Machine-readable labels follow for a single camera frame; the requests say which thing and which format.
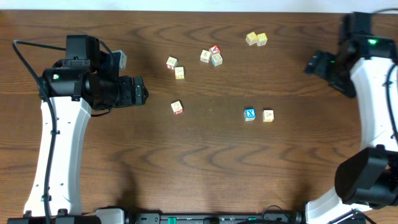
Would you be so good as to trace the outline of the red dinosaur picture block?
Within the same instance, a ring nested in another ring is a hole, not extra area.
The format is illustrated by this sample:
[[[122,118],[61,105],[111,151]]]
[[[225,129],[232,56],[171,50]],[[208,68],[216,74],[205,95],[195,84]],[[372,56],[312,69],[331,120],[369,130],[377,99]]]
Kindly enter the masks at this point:
[[[174,115],[183,113],[183,106],[180,101],[173,102],[171,104],[171,108],[172,108]]]

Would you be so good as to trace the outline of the yellow picture block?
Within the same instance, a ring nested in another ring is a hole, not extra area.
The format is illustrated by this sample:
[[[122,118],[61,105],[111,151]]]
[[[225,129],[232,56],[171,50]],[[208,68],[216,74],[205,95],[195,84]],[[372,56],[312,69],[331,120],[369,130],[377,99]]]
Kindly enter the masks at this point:
[[[273,110],[264,110],[262,112],[262,120],[265,123],[273,122],[273,120],[274,120],[274,111]]]

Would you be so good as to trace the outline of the blue letter X block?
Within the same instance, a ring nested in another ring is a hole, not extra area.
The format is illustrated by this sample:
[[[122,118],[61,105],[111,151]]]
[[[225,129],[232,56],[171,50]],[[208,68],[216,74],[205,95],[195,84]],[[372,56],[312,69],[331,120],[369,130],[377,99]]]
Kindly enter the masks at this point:
[[[254,108],[246,108],[244,110],[245,121],[253,121],[256,118],[256,111]]]

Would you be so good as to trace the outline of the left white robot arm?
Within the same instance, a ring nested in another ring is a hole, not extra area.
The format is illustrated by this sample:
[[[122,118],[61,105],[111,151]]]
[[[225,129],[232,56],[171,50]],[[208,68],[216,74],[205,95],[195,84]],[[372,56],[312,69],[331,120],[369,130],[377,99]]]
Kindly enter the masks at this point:
[[[149,93],[142,77],[120,76],[123,51],[111,51],[89,35],[68,35],[65,58],[34,74],[42,101],[42,138],[35,180],[24,213],[54,217],[59,210],[82,213],[80,167],[87,124],[96,111],[144,105]]]

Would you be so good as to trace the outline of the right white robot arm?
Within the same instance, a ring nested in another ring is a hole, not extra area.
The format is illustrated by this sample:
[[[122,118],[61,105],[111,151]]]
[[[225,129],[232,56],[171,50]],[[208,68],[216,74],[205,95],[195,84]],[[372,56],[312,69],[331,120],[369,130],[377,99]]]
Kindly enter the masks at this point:
[[[343,16],[337,53],[316,51],[305,68],[357,99],[361,143],[338,166],[333,187],[306,204],[299,223],[367,223],[367,211],[397,205],[397,47],[372,33],[372,18]]]

